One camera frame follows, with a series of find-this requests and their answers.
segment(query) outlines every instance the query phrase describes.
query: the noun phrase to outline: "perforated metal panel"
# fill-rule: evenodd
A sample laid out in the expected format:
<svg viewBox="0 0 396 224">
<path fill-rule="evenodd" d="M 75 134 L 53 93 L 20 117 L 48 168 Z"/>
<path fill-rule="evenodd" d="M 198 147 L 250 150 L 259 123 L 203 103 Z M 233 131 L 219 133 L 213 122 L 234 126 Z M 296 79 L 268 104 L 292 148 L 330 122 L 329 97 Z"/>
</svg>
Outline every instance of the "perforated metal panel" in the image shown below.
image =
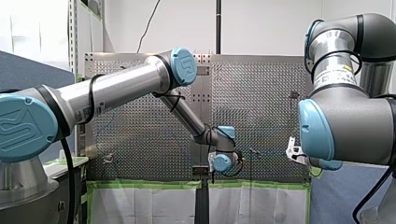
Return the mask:
<svg viewBox="0 0 396 224">
<path fill-rule="evenodd" d="M 306 86 L 302 58 L 215 55 L 211 72 L 214 124 L 235 127 L 236 149 L 247 159 L 235 178 L 299 182 L 308 177 L 305 167 L 285 155 L 289 138 L 298 140 L 298 102 Z M 293 99 L 292 92 L 299 97 Z"/>
<path fill-rule="evenodd" d="M 86 56 L 86 76 L 92 77 L 139 65 L 148 55 Z M 190 88 L 180 91 L 189 103 Z M 90 162 L 89 179 L 191 179 L 190 134 L 152 95 L 96 118 L 87 128 L 86 141 L 98 153 Z"/>
<path fill-rule="evenodd" d="M 147 56 L 87 54 L 86 76 L 136 66 Z M 235 178 L 305 181 L 306 169 L 285 155 L 289 137 L 298 138 L 297 104 L 307 81 L 302 58 L 206 55 L 203 62 L 203 55 L 196 56 L 209 74 L 181 91 L 204 122 L 235 127 L 236 149 L 247 159 Z M 290 98 L 292 91 L 298 92 L 297 99 Z M 206 146 L 194 145 L 185 128 L 151 95 L 100 116 L 86 134 L 87 154 L 98 151 L 89 179 L 190 180 L 191 166 L 205 160 L 205 153 L 196 150 Z M 250 155 L 251 148 L 261 157 Z"/>
</svg>

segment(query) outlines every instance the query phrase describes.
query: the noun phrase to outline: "metal frame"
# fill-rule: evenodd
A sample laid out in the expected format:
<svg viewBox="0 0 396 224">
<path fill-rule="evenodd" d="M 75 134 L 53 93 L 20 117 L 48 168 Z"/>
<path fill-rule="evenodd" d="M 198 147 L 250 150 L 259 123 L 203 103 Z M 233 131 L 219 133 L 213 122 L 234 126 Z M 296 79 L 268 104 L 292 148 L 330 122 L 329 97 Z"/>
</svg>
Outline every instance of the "metal frame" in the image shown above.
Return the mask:
<svg viewBox="0 0 396 224">
<path fill-rule="evenodd" d="M 128 63 L 130 62 L 143 62 L 143 60 L 150 54 L 113 54 L 113 53 L 87 53 L 85 54 L 85 74 L 86 77 L 92 77 L 96 75 L 95 73 L 109 73 L 114 71 L 114 67 L 109 69 L 109 67 L 113 66 L 114 64 L 122 64 L 122 63 Z M 299 90 L 299 93 L 301 95 L 301 98 L 306 96 L 306 93 L 309 92 L 310 85 L 309 83 L 309 76 L 305 76 L 306 78 L 301 78 L 299 76 L 304 76 L 304 66 L 303 66 L 303 58 L 302 57 L 283 57 L 283 56 L 239 56 L 239 55 L 210 55 L 210 54 L 195 54 L 196 62 L 198 65 L 198 77 L 196 81 L 194 82 L 193 85 L 190 86 L 188 95 L 185 95 L 187 98 L 189 98 L 190 106 L 193 111 L 196 112 L 196 114 L 203 120 L 204 123 L 207 123 L 208 125 L 219 125 L 219 124 L 230 124 L 230 123 L 221 123 L 221 120 L 214 120 L 215 123 L 212 123 L 213 121 L 213 101 L 217 100 L 214 98 L 214 93 L 216 90 L 212 90 L 212 86 L 218 85 L 216 78 L 214 75 L 216 74 L 216 70 L 214 70 L 214 66 L 219 63 L 226 62 L 226 64 L 221 64 L 220 66 L 222 68 L 226 68 L 227 64 L 244 64 L 244 66 L 259 66 L 260 69 L 270 69 L 274 73 L 276 71 L 282 70 L 284 67 L 288 67 L 285 71 L 283 71 L 283 75 L 285 76 L 290 76 L 290 80 L 286 79 L 288 81 L 288 85 L 292 86 L 293 84 L 298 84 L 300 85 L 299 87 L 301 88 L 302 86 L 305 87 L 304 90 Z M 238 71 L 244 72 L 243 68 L 238 68 Z M 270 71 L 266 71 L 267 75 L 270 76 L 272 73 Z M 296 106 L 296 103 L 298 100 L 296 100 L 293 103 L 293 106 Z M 95 151 L 95 146 L 94 142 L 92 141 L 93 139 L 93 125 L 95 122 L 92 122 L 91 124 L 86 126 L 87 133 L 86 133 L 86 148 L 88 151 Z M 297 118 L 293 119 L 293 125 L 297 126 Z M 287 147 L 287 142 L 288 139 L 282 139 L 284 142 L 285 148 L 282 150 L 286 150 Z M 196 145 L 192 141 L 190 141 L 190 154 L 191 154 L 191 166 L 193 165 L 207 165 L 207 146 L 200 146 Z M 250 156 L 246 152 L 245 149 L 245 157 L 249 158 Z M 300 167 L 296 164 L 293 164 L 291 162 L 286 161 L 286 156 L 277 156 L 278 159 L 276 159 L 276 164 L 273 165 L 265 165 L 266 160 L 261 160 L 261 161 L 256 161 L 255 163 L 255 168 L 256 169 L 263 169 L 263 170 L 258 170 L 257 174 L 250 174 L 247 175 L 245 173 L 244 175 L 239 175 L 236 178 L 245 178 L 245 179 L 258 179 L 258 180 L 270 180 L 270 181 L 278 181 L 278 182 L 295 182 L 295 183 L 301 183 L 301 182 L 306 182 L 309 181 L 308 177 L 308 172 L 304 167 Z M 166 161 L 161 161 L 160 158 L 157 158 L 158 162 L 166 162 Z M 294 173 L 288 174 L 288 170 L 292 167 L 294 169 Z M 183 172 L 188 172 L 188 175 L 183 175 L 184 177 L 167 177 L 163 176 L 162 178 L 157 177 L 150 177 L 150 176 L 145 176 L 145 179 L 148 180 L 191 180 L 192 176 L 190 174 L 191 169 L 184 169 Z M 283 174 L 280 176 L 275 176 L 275 175 L 268 175 L 271 172 L 277 172 L 277 174 Z M 98 177 L 97 175 L 91 175 L 91 178 Z"/>
</svg>

